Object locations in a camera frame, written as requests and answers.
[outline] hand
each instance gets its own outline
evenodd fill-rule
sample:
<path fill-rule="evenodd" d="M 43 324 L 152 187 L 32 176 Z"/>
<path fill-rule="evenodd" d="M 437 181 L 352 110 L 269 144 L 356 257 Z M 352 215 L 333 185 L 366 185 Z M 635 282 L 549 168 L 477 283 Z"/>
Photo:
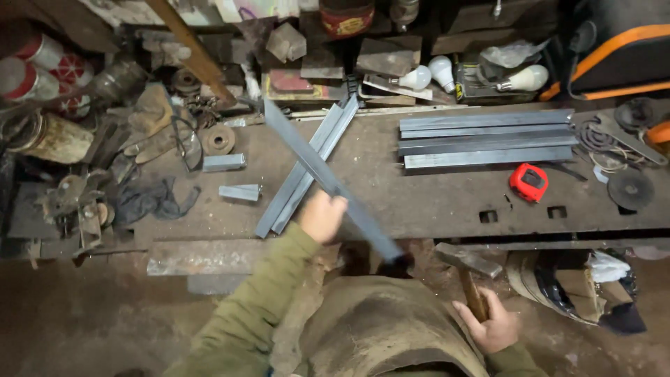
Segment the hand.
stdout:
<path fill-rule="evenodd" d="M 331 241 L 340 229 L 346 206 L 345 198 L 331 198 L 325 191 L 319 190 L 307 202 L 297 223 L 314 241 L 323 245 Z"/>
<path fill-rule="evenodd" d="M 488 302 L 489 320 L 479 323 L 464 303 L 454 301 L 452 304 L 468 326 L 477 346 L 485 354 L 494 354 L 519 341 L 519 319 L 505 310 L 495 292 L 481 287 L 478 290 Z"/>

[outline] plastic bag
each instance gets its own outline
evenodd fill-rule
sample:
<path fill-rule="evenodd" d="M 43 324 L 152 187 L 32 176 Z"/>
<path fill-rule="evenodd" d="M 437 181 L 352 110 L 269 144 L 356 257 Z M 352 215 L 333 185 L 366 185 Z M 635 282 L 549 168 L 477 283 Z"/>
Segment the plastic bag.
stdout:
<path fill-rule="evenodd" d="M 588 257 L 586 265 L 591 268 L 594 282 L 614 282 L 624 278 L 630 265 L 604 252 L 594 252 Z"/>
<path fill-rule="evenodd" d="M 528 41 L 518 40 L 506 46 L 485 48 L 480 55 L 493 64 L 505 68 L 516 68 L 524 63 L 529 57 L 542 51 L 548 43 L 549 40 L 546 40 L 535 46 Z"/>

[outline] hammer head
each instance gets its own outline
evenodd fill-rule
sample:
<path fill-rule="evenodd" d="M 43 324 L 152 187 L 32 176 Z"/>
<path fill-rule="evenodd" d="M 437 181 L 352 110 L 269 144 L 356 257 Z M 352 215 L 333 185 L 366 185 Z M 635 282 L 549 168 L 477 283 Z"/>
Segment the hammer head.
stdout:
<path fill-rule="evenodd" d="M 492 279 L 503 271 L 503 267 L 496 262 L 491 262 L 458 246 L 445 244 L 444 242 L 435 247 L 435 254 L 441 261 L 456 268 L 476 272 Z"/>

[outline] square hole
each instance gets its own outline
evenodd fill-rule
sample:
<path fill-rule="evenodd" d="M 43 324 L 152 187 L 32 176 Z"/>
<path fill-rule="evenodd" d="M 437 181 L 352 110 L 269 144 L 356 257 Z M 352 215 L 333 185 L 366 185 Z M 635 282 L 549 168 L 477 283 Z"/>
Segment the square hole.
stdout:
<path fill-rule="evenodd" d="M 617 207 L 619 207 L 619 215 L 622 215 L 622 216 L 637 215 L 637 211 L 633 211 L 631 209 L 625 209 L 624 207 L 621 207 L 620 205 L 618 205 Z"/>
<path fill-rule="evenodd" d="M 496 211 L 479 212 L 479 222 L 482 224 L 491 224 L 498 222 L 498 213 Z"/>
<path fill-rule="evenodd" d="M 567 218 L 567 208 L 564 205 L 547 207 L 547 215 L 550 219 L 565 219 Z"/>

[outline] red and white can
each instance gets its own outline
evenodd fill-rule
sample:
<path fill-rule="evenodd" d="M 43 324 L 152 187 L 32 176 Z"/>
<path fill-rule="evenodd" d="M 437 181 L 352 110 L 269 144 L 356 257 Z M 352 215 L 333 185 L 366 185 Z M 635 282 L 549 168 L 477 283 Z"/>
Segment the red and white can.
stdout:
<path fill-rule="evenodd" d="M 93 67 L 89 62 L 42 33 L 35 34 L 15 56 L 78 88 L 85 87 L 93 79 Z"/>
<path fill-rule="evenodd" d="M 53 74 L 13 56 L 0 60 L 0 77 L 3 78 L 0 95 L 11 102 L 49 101 L 74 90 L 72 85 L 60 82 Z M 90 97 L 65 99 L 55 110 L 70 119 L 84 117 L 90 110 Z"/>

